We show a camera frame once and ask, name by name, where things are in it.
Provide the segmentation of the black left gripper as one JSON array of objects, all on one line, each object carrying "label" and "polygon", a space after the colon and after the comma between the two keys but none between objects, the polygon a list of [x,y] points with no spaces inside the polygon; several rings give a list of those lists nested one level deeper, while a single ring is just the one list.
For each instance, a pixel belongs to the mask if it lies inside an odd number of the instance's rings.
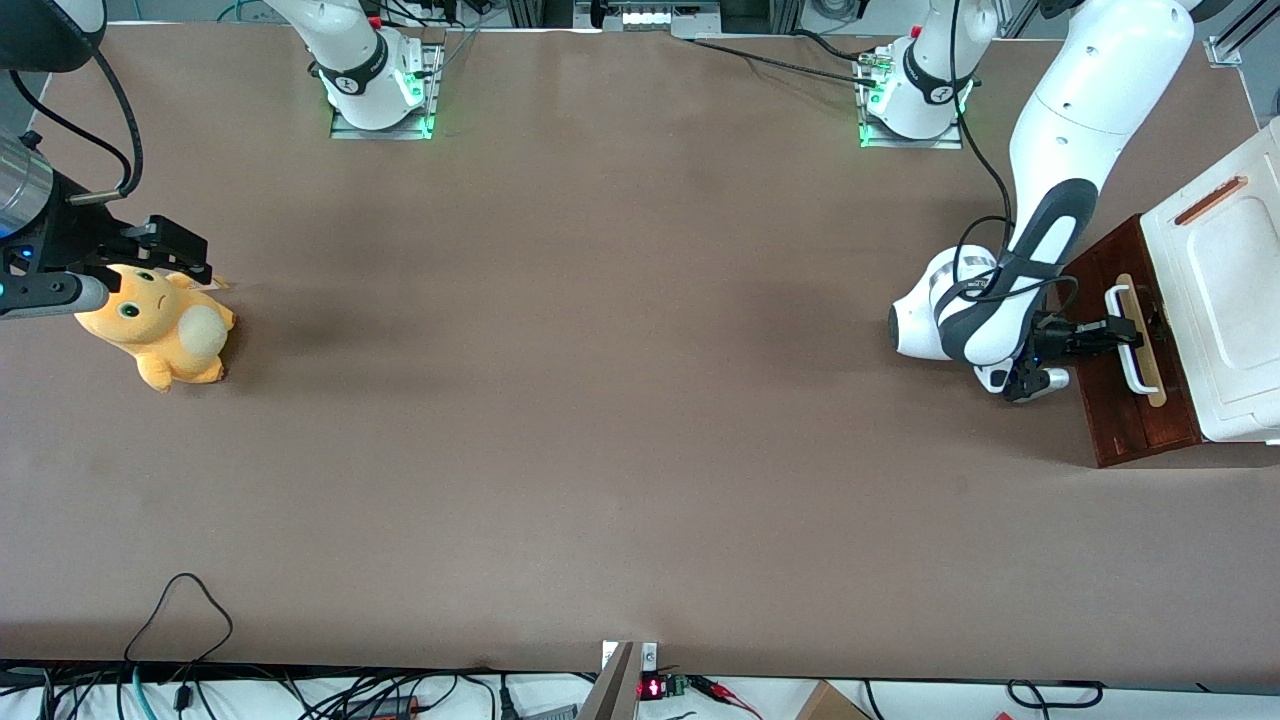
[{"label": "black left gripper", "polygon": [[[1075,325],[1057,314],[1033,313],[1021,350],[1021,369],[1032,372],[1071,363],[1078,351],[1074,334]],[[1124,347],[1146,346],[1146,337],[1137,324],[1117,315],[1076,324],[1076,340],[1080,341],[1082,354],[1106,354]]]}]

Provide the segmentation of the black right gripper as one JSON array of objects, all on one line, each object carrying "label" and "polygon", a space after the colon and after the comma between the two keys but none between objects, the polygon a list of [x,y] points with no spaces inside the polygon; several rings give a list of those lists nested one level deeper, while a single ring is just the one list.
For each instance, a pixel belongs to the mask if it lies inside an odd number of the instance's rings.
[{"label": "black right gripper", "polygon": [[[146,258],[128,258],[124,222],[102,204],[74,205],[84,188],[60,172],[3,177],[3,284],[47,279],[67,288],[81,284],[118,290],[127,281],[166,282],[173,287],[214,287],[207,241],[164,217],[146,219]],[[118,272],[110,270],[118,264]]]}]

